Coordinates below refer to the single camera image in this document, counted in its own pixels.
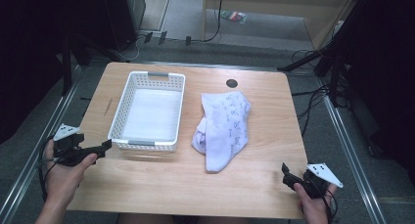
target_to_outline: basket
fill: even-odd
[[[125,150],[176,151],[185,75],[132,71],[108,138]]]

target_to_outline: sock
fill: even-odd
[[[209,172],[219,172],[248,143],[247,118],[250,102],[241,92],[202,94],[205,116],[192,140],[206,154]]]

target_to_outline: finger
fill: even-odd
[[[299,195],[301,202],[308,202],[309,200],[311,200],[311,198],[308,196],[307,192],[305,191],[304,187],[300,183],[294,184],[294,189]]]
[[[302,210],[302,202],[301,201],[297,202],[297,207]]]
[[[330,184],[329,187],[327,188],[326,196],[331,197],[332,195],[336,193],[336,191],[337,191],[337,186],[334,184]]]
[[[76,169],[79,170],[79,172],[83,173],[89,166],[91,166],[95,160],[97,160],[98,156],[96,154],[90,154],[87,157],[83,159],[83,161],[76,166]]]
[[[53,146],[54,146],[54,141],[53,139],[49,140],[48,143],[46,144],[46,151],[45,151],[45,158],[46,159],[51,159],[53,158]],[[53,165],[52,161],[48,161],[47,166],[48,168],[50,168]]]

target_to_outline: hand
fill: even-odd
[[[327,220],[326,204],[322,199],[312,200],[304,187],[299,183],[294,184],[294,189],[300,197],[300,206],[302,207],[305,222],[307,224],[322,224],[329,222]],[[327,204],[330,206],[332,195],[335,194],[337,187],[334,184],[330,184],[327,190],[332,193],[326,192],[325,194]]]
[[[46,158],[53,158],[53,146],[54,141],[50,140],[46,146]],[[76,188],[84,178],[83,173],[97,157],[96,154],[91,154],[75,167],[55,164],[53,161],[47,163],[47,169],[50,169],[46,177],[48,197],[37,223],[62,222],[65,211],[73,200]]]

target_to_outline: leg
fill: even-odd
[[[198,224],[249,224],[250,219],[243,217],[202,216]]]
[[[117,224],[174,224],[171,215],[147,213],[121,213]]]

